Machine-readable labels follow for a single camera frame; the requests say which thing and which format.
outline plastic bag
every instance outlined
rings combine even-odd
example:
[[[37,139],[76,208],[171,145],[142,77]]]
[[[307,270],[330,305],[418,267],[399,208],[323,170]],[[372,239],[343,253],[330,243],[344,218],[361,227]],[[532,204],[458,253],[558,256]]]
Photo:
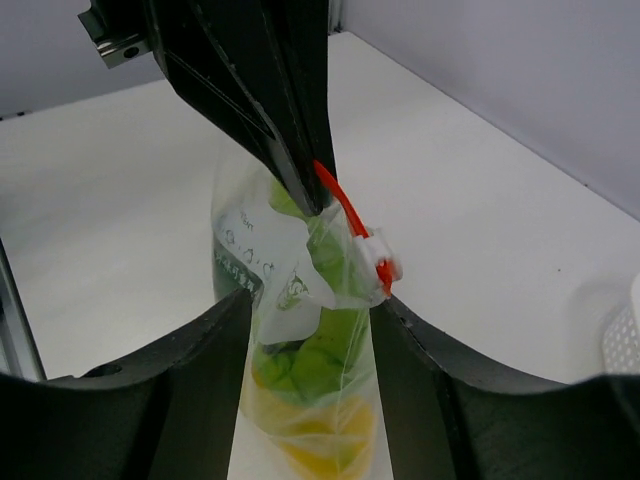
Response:
[[[340,204],[305,217],[257,160],[224,149],[214,289],[218,300],[238,287],[254,299],[240,410],[283,478],[367,478],[379,418],[369,308],[386,296],[355,261]]]

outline ziplock bag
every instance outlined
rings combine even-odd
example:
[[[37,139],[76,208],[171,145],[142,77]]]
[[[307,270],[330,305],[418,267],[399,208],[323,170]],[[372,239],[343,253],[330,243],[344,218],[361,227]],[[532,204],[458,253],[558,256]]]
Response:
[[[373,250],[358,243],[355,212],[336,201],[306,217],[234,147],[223,147],[214,183],[213,277],[217,300],[238,287],[254,299],[241,412],[282,478],[368,478],[379,418],[369,309],[398,267],[381,282],[376,250],[388,247],[381,236]]]

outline metal bracket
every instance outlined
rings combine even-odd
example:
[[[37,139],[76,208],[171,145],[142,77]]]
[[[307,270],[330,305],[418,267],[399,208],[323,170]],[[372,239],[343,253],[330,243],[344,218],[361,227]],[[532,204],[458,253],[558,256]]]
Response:
[[[92,6],[78,15],[91,41],[108,68],[114,68],[151,51],[144,29],[114,28],[108,18]]]

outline black curved fixture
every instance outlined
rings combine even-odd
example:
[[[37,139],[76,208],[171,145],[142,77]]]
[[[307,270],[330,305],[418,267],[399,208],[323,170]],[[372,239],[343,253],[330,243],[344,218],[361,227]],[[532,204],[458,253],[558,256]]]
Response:
[[[372,311],[371,327],[395,478],[640,478],[640,377],[534,377],[397,299]]]

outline white object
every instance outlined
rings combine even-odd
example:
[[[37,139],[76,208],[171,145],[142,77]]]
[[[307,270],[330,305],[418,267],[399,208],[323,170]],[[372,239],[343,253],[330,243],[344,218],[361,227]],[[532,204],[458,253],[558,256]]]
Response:
[[[329,112],[340,183],[404,262],[400,300],[512,367],[602,371],[638,222],[348,33],[329,39]],[[51,377],[213,303],[215,136],[166,82],[0,123],[0,235]],[[247,433],[229,479],[281,480]],[[392,478],[384,448],[375,473]]]
[[[607,327],[602,350],[607,372],[640,374],[640,275],[628,302]]]
[[[393,281],[402,279],[403,272],[400,258],[389,246],[381,228],[372,229],[367,238],[362,235],[354,237],[353,244],[358,266],[363,273],[363,280],[368,282],[370,288],[382,286],[382,282],[378,277],[377,267],[384,261],[388,261],[393,265]]]

